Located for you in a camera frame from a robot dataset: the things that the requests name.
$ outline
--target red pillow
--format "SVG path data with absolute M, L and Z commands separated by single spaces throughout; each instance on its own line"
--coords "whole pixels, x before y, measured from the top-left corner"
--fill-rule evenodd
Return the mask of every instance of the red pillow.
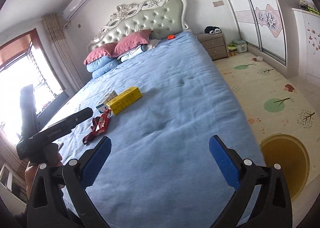
M 116 42 L 110 42 L 106 43 L 96 49 L 94 49 L 90 54 L 87 56 L 87 58 L 84 60 L 84 65 L 88 65 L 91 62 L 95 61 L 98 58 L 101 58 L 103 56 L 112 57 L 113 50 L 117 46 Z
M 148 44 L 151 30 L 141 30 L 130 33 L 128 36 L 122 38 L 112 53 L 112 57 L 119 57 L 121 54 L 129 51 L 141 44 Z

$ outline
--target blue bed sheet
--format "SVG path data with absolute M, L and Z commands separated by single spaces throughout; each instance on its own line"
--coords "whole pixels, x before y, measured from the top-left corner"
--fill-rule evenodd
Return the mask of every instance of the blue bed sheet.
M 95 105 L 106 90 L 130 86 L 143 97 L 111 117 L 106 135 L 112 151 L 88 195 L 111 227 L 210 227 L 234 189 L 209 152 L 209 138 L 217 134 L 242 158 L 264 162 L 236 97 L 190 32 L 91 80 L 49 124 L 85 107 L 97 116 Z M 100 140 L 82 144 L 90 125 L 87 120 L 60 139 L 64 163 Z

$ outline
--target wall-mounted air conditioner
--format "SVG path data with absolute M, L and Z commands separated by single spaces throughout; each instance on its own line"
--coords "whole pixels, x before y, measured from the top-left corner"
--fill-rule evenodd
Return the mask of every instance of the wall-mounted air conditioner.
M 89 2 L 89 0 L 72 0 L 63 11 L 63 18 L 70 21 L 76 12 L 78 12 L 87 2 Z

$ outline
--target blue gripper pad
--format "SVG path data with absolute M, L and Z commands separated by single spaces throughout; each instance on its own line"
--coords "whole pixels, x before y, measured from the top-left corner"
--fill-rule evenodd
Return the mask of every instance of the blue gripper pad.
M 100 170 L 102 169 L 104 163 L 110 155 L 111 140 L 108 137 L 104 136 L 100 142 L 102 142 L 101 145 L 91 156 L 85 167 L 82 169 L 80 184 L 84 190 L 87 187 L 93 185 Z
M 229 157 L 228 148 L 218 139 L 217 135 L 210 138 L 209 150 L 228 185 L 237 190 L 240 186 L 239 169 Z

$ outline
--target headboard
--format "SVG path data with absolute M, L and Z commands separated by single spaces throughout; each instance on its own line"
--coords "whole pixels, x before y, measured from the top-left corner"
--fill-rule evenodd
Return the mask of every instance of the headboard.
M 90 42 L 88 50 L 109 42 L 118 42 L 132 32 L 152 30 L 153 39 L 164 39 L 168 35 L 189 30 L 184 22 L 187 0 L 148 0 L 137 4 L 121 5 L 110 16 Z

